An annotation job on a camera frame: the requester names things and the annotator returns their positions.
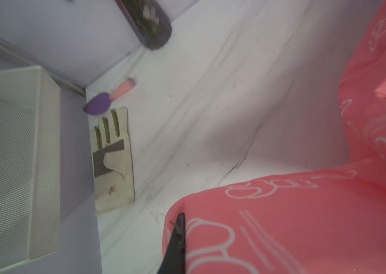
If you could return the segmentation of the pink hooded jacket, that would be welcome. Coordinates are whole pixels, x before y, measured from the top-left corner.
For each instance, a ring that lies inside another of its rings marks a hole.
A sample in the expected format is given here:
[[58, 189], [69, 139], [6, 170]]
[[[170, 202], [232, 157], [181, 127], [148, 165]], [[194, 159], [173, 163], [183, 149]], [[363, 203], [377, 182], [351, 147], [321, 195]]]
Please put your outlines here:
[[188, 195], [185, 274], [386, 274], [386, 1], [341, 80], [350, 162]]

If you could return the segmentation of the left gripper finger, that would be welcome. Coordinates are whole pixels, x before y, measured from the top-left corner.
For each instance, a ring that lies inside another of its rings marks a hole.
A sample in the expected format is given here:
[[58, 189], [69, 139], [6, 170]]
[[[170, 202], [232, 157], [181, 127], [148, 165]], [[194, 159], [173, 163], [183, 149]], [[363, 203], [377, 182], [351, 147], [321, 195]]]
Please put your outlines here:
[[157, 274], [185, 274], [186, 272], [186, 218], [180, 213], [176, 222], [170, 222], [173, 233]]

